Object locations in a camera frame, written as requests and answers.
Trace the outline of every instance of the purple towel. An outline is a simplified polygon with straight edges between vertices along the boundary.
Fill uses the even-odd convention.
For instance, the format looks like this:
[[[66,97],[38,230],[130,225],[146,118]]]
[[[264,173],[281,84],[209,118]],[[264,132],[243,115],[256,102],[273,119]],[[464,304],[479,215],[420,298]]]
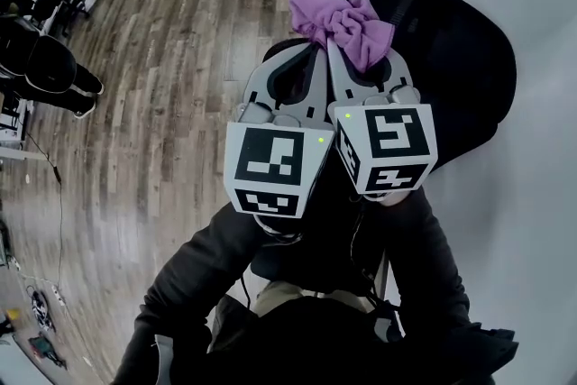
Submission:
[[[390,49],[395,26],[385,23],[369,0],[290,0],[293,29],[326,49],[331,34],[364,73]]]

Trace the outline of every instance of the person's right arm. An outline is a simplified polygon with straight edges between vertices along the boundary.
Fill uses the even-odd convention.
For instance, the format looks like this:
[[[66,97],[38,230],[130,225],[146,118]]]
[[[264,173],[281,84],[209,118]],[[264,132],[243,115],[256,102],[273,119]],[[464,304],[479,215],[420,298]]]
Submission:
[[[443,229],[423,189],[395,206],[367,207],[363,226],[382,230],[401,297],[407,335],[427,335],[468,325],[469,299]]]

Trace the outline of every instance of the black jacket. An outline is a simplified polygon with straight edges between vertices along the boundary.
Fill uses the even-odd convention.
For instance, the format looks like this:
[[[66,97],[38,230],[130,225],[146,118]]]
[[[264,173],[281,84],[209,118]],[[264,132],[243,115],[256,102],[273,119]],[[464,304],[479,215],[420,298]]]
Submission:
[[[239,371],[265,380],[267,369],[278,379],[312,370],[325,378],[379,371],[372,376],[386,383],[455,383],[486,380],[513,358],[517,344],[508,331],[483,331],[469,321],[469,299],[422,189],[397,206],[371,204],[363,222],[386,235],[401,296],[402,341],[381,342],[374,315],[333,300],[301,298],[252,322],[234,348],[206,354],[212,338],[206,317],[270,241],[251,215],[229,204],[160,271],[113,384],[156,383],[155,334],[174,339],[172,385],[219,382],[238,378]]]

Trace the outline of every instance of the white cube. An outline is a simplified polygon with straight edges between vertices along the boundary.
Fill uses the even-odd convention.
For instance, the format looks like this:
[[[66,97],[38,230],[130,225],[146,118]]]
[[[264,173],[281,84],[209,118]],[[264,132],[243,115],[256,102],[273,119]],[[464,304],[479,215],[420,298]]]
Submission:
[[[359,194],[421,186],[438,154],[430,105],[334,109],[336,147]]]
[[[229,123],[224,188],[238,212],[300,218],[334,132]]]

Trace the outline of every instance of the person's arm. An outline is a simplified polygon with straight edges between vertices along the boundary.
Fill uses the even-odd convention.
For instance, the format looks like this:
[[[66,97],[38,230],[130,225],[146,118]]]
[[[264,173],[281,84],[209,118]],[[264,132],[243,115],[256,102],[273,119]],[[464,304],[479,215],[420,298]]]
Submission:
[[[155,334],[174,339],[173,368],[205,354],[211,341],[206,317],[266,242],[252,215],[239,214],[229,204],[183,244],[144,297],[113,385],[156,382]]]
[[[367,207],[363,225],[381,230],[401,296],[407,335],[429,335],[469,324],[469,299],[443,229],[423,189],[399,204]]]

